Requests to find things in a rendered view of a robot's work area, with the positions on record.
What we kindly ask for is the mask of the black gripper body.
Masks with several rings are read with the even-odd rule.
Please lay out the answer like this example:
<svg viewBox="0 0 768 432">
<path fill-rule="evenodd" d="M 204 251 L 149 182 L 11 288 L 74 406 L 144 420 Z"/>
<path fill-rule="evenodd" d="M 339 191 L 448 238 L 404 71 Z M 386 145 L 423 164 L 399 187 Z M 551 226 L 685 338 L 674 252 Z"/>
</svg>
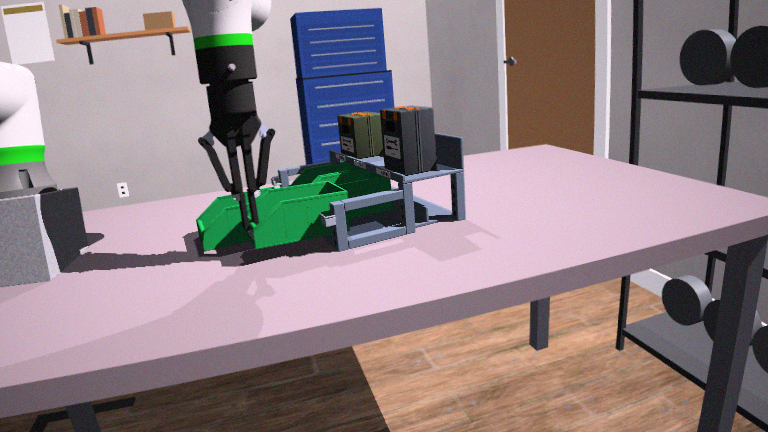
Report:
<svg viewBox="0 0 768 432">
<path fill-rule="evenodd" d="M 241 128 L 245 125 L 250 129 L 252 143 L 261 127 L 253 81 L 206 86 L 206 91 L 211 116 L 210 132 L 228 148 L 226 129 L 232 128 L 236 147 L 244 146 Z"/>
</svg>

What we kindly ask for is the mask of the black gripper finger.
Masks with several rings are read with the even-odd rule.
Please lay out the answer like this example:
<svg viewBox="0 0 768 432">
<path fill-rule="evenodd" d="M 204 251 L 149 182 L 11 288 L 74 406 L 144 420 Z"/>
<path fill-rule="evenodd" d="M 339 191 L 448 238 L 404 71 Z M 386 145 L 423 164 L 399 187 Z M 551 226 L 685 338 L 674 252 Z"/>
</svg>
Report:
<svg viewBox="0 0 768 432">
<path fill-rule="evenodd" d="M 230 148 L 228 150 L 228 148 L 226 147 L 226 149 L 228 153 L 228 159 L 229 159 L 229 165 L 230 165 L 233 184 L 229 182 L 225 174 L 225 171 L 221 165 L 221 162 L 216 154 L 216 151 L 212 147 L 214 145 L 213 136 L 214 135 L 209 131 L 203 137 L 200 137 L 198 139 L 198 143 L 207 151 L 211 159 L 211 162 L 213 163 L 212 165 L 222 184 L 222 187 L 224 186 L 224 190 L 226 192 L 231 192 L 232 198 L 236 201 L 239 201 L 242 225 L 245 231 L 248 231 L 250 230 L 250 226 L 249 226 L 249 219 L 248 219 L 247 206 L 246 206 L 246 200 L 245 200 L 245 193 L 243 192 L 243 187 L 242 187 L 234 130 L 232 128 L 226 129 L 228 147 Z"/>
<path fill-rule="evenodd" d="M 257 198 L 260 195 L 260 187 L 266 184 L 270 145 L 275 135 L 274 129 L 268 128 L 263 124 L 261 124 L 261 127 L 259 130 L 260 130 L 261 142 L 260 142 L 257 178 L 255 179 L 255 172 L 254 172 L 254 165 L 253 165 L 253 158 L 252 158 L 252 146 L 251 146 L 251 139 L 250 139 L 250 129 L 248 126 L 245 126 L 245 125 L 242 126 L 241 128 L 243 145 L 244 145 L 243 147 L 241 147 L 241 150 L 243 155 L 246 183 L 248 187 L 247 195 L 248 195 L 251 219 L 255 225 L 259 223 L 255 198 Z"/>
</svg>

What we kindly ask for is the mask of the grey metal shelf rack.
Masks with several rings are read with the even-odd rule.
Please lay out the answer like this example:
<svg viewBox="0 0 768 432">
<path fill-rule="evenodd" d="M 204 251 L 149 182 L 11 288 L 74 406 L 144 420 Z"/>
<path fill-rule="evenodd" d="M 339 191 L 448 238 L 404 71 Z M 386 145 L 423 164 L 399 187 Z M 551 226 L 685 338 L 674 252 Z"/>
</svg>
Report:
<svg viewBox="0 0 768 432">
<path fill-rule="evenodd" d="M 330 202 L 331 216 L 320 213 L 322 224 L 332 226 L 333 230 L 333 235 L 322 238 L 340 252 L 414 233 L 417 227 L 448 219 L 466 219 L 463 138 L 435 133 L 435 144 L 437 170 L 433 171 L 405 176 L 385 169 L 384 155 L 356 159 L 329 150 L 330 161 L 279 169 L 278 176 L 271 177 L 271 183 L 280 188 L 289 187 L 289 176 L 301 174 L 307 168 L 340 163 L 340 160 L 398 182 L 398 188 L 391 186 L 388 191 Z M 451 179 L 452 211 L 413 195 L 412 182 L 445 175 Z M 349 219 L 350 231 L 347 232 L 346 211 L 391 201 L 391 210 Z"/>
</svg>

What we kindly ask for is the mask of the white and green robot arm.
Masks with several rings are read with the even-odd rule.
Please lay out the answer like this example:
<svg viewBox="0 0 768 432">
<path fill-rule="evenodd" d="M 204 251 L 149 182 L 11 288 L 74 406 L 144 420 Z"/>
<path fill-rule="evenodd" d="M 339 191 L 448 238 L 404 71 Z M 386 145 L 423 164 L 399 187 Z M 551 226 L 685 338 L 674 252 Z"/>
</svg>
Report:
<svg viewBox="0 0 768 432">
<path fill-rule="evenodd" d="M 182 1 L 200 84 L 256 79 L 252 32 L 266 22 L 271 0 Z M 57 191 L 44 151 L 35 78 L 25 67 L 0 62 L 0 199 Z"/>
</svg>

